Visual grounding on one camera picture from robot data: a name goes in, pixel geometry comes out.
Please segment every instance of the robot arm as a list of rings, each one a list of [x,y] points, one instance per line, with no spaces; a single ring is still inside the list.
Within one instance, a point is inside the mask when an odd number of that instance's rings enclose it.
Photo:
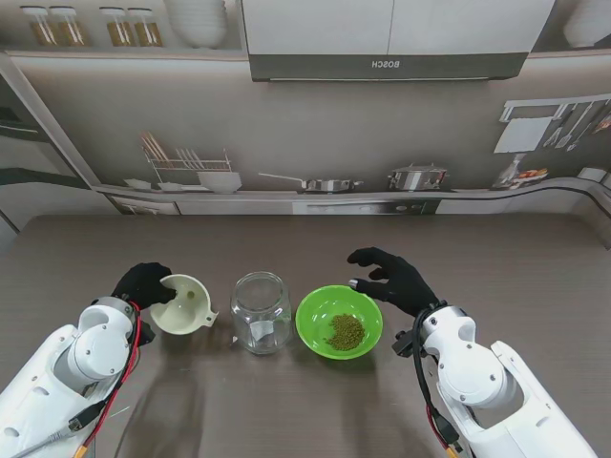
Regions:
[[[127,302],[101,298],[78,328],[43,342],[0,395],[0,457],[74,456],[126,367],[134,316]]]
[[[519,355],[502,342],[492,349],[476,343],[475,322],[460,308],[432,312],[421,336],[438,359],[439,394],[478,458],[596,458]],[[468,409],[506,405],[518,388],[521,408],[492,427],[481,427]]]
[[[0,394],[0,458],[86,451],[133,370],[137,348],[155,337],[139,309],[176,296],[159,282],[171,273],[158,263],[133,267],[112,297],[83,311],[78,327],[65,325],[43,342]]]
[[[448,443],[454,444],[458,434],[433,411],[419,362],[421,350],[438,361],[439,394],[477,458],[596,457],[517,353],[502,342],[492,348],[476,343],[475,322],[458,307],[440,306],[415,267],[378,248],[356,250],[348,262],[379,266],[369,274],[374,281],[351,280],[353,289],[391,302],[416,318],[413,331],[397,334],[393,348],[400,356],[414,354],[431,424],[450,456],[455,453]],[[518,389],[522,406],[496,425],[484,428],[474,418],[472,407],[504,406],[515,399]]]

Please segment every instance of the bottle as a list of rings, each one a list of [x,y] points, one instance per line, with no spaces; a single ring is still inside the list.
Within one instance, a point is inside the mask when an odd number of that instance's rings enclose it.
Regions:
[[[161,34],[153,11],[148,8],[128,8],[127,11],[134,18],[134,28],[140,46],[162,47]]]
[[[76,10],[72,7],[50,7],[62,34],[63,44],[67,46],[91,46],[83,27],[76,20]]]
[[[49,19],[49,12],[44,7],[21,7],[21,11],[30,20],[30,29],[40,46],[59,46],[57,26]]]
[[[99,10],[106,16],[106,28],[113,46],[136,46],[132,26],[123,8],[102,7]]]

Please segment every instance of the empty glass jar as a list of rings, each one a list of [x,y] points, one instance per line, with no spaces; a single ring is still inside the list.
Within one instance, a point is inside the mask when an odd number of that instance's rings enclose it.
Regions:
[[[238,342],[253,353],[274,353],[291,337],[288,288],[269,272],[254,272],[238,281],[231,315]]]

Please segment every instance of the funnel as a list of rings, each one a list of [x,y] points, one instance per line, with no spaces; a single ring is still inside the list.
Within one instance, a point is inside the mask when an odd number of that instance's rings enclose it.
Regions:
[[[217,318],[210,307],[210,295],[200,281],[188,275],[169,275],[161,284],[176,289],[168,303],[151,307],[151,317],[161,330],[170,334],[191,334],[202,326],[210,327]]]

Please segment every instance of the dish rack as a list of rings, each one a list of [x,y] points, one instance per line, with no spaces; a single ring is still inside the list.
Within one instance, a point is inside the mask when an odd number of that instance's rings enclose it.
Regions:
[[[151,164],[159,182],[161,179],[160,171],[184,171],[184,172],[233,172],[231,161],[227,152],[223,148],[225,159],[201,159],[198,154],[189,148],[177,148],[178,158],[170,158],[161,148],[159,143],[150,134],[142,135],[142,152],[146,160]]]

